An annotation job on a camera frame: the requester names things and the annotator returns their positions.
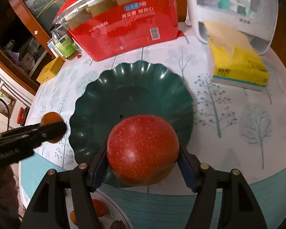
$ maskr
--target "red apple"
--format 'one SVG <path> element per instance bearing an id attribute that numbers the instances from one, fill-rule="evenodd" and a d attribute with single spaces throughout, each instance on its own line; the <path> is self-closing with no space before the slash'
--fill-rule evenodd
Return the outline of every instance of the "red apple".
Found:
<path id="1" fill-rule="evenodd" d="M 131 186 L 161 182 L 171 173 L 178 155 L 179 141 L 173 127 L 154 115 L 137 115 L 121 121 L 107 141 L 111 169 Z"/>

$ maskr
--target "yellow box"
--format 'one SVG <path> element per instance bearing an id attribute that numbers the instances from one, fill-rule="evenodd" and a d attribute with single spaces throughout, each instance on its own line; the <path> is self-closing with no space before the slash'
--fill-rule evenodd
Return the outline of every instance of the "yellow box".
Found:
<path id="1" fill-rule="evenodd" d="M 49 62 L 45 67 L 43 67 L 41 73 L 37 77 L 37 82 L 44 84 L 46 81 L 55 77 L 63 64 L 64 61 L 60 57 Z"/>

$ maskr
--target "tablecloth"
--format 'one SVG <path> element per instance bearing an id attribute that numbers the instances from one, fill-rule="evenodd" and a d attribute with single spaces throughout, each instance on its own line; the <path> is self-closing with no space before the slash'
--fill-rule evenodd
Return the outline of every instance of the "tablecloth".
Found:
<path id="1" fill-rule="evenodd" d="M 43 143 L 35 155 L 21 162 L 21 194 L 27 206 L 49 168 L 77 166 L 69 144 L 69 118 L 76 100 L 101 72 L 122 62 L 161 63 L 184 80 L 194 100 L 194 127 L 188 151 L 213 168 L 238 168 L 250 184 L 268 228 L 277 228 L 286 215 L 286 69 L 270 49 L 262 56 L 270 82 L 258 92 L 215 84 L 208 71 L 207 45 L 191 28 L 176 40 L 143 47 L 100 62 L 84 54 L 67 61 L 57 76 L 41 85 L 27 124 L 40 122 L 50 111 L 59 113 L 67 133 L 57 144 Z M 184 228 L 196 195 L 184 183 L 178 166 L 167 179 L 153 186 L 100 188 L 129 216 L 135 229 Z M 216 228 L 221 191 L 216 195 L 211 228 Z"/>

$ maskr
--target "small orange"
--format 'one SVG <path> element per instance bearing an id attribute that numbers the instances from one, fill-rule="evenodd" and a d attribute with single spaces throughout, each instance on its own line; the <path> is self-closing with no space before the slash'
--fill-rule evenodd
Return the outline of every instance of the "small orange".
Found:
<path id="1" fill-rule="evenodd" d="M 58 113 L 49 112 L 42 117 L 41 122 L 40 122 L 40 126 L 46 126 L 46 125 L 53 124 L 53 123 L 60 122 L 60 121 L 63 121 L 63 119 Z M 63 135 L 61 137 L 57 137 L 55 139 L 48 140 L 48 142 L 57 143 L 62 138 L 63 138 Z"/>
<path id="2" fill-rule="evenodd" d="M 107 214 L 107 206 L 104 202 L 97 199 L 92 199 L 92 203 L 98 217 L 103 217 Z"/>
<path id="3" fill-rule="evenodd" d="M 75 212 L 74 210 L 70 213 L 70 220 L 74 225 L 76 225 L 76 217 L 75 217 Z"/>
<path id="4" fill-rule="evenodd" d="M 104 202 L 99 201 L 97 199 L 92 199 L 92 203 L 95 213 L 98 217 L 103 217 L 107 214 L 107 206 Z M 76 225 L 76 216 L 74 210 L 70 213 L 70 220 L 74 225 Z"/>

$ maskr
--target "bag label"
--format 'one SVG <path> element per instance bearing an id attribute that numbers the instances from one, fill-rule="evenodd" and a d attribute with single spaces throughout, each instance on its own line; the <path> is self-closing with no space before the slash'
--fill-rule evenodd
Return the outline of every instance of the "bag label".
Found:
<path id="1" fill-rule="evenodd" d="M 60 38 L 55 46 L 66 58 L 70 57 L 72 53 L 75 52 L 73 42 L 67 34 Z"/>

